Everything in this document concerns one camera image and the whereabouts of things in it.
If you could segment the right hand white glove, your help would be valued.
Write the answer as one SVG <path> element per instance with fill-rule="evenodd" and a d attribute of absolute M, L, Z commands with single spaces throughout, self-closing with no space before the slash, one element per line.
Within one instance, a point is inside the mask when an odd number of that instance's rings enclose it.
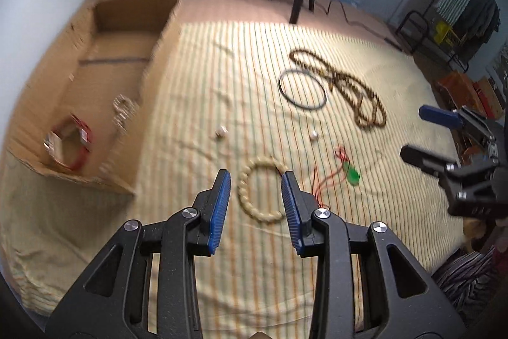
<path fill-rule="evenodd" d="M 486 254 L 495 247 L 500 253 L 507 251 L 507 219 L 502 220 L 463 220 L 465 250 L 468 253 Z"/>

